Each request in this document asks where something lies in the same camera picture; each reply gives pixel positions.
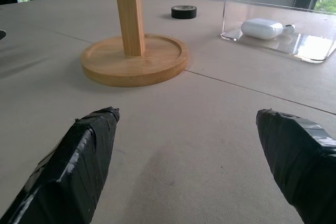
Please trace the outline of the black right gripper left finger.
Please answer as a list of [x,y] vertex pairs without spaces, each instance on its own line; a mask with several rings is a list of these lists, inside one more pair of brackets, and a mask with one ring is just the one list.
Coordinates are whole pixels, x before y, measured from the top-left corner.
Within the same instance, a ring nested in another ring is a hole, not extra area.
[[108,177],[118,108],[76,119],[38,163],[0,224],[90,224]]

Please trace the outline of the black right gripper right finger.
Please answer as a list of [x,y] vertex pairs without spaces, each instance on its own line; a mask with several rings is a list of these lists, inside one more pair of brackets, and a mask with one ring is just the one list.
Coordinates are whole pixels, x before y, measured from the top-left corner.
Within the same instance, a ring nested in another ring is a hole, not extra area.
[[272,109],[259,110],[256,125],[274,180],[304,224],[336,224],[336,139]]

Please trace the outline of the white earbud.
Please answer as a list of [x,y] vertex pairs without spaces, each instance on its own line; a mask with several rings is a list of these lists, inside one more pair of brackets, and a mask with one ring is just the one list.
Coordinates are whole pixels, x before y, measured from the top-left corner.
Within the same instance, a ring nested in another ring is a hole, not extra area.
[[282,29],[282,33],[286,35],[291,35],[295,33],[295,31],[296,31],[296,27],[294,24],[285,25],[283,26],[283,29]]

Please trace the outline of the wooden stand with round base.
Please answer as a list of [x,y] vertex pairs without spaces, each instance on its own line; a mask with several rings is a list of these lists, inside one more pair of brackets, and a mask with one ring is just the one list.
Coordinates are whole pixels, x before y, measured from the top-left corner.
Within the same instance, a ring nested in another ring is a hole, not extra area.
[[141,0],[117,0],[121,36],[84,50],[82,69],[91,80],[112,87],[142,87],[167,81],[187,66],[189,50],[173,37],[146,34]]

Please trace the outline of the white earbuds case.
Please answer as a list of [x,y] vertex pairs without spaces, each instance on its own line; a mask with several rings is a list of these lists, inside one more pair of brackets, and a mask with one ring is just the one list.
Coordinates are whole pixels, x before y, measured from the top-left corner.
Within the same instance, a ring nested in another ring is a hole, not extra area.
[[281,23],[263,18],[249,19],[241,25],[241,32],[244,35],[263,40],[277,37],[282,33],[282,29]]

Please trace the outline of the clear acrylic tray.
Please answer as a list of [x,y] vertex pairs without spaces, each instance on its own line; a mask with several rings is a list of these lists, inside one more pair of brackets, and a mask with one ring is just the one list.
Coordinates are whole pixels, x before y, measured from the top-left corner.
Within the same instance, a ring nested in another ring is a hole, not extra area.
[[322,63],[336,55],[336,0],[225,0],[221,37]]

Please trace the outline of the black tape roll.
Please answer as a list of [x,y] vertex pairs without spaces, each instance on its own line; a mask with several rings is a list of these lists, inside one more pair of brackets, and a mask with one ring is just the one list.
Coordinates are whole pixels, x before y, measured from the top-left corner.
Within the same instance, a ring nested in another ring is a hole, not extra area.
[[197,16],[197,7],[192,5],[176,5],[171,7],[171,17],[175,19],[193,19]]

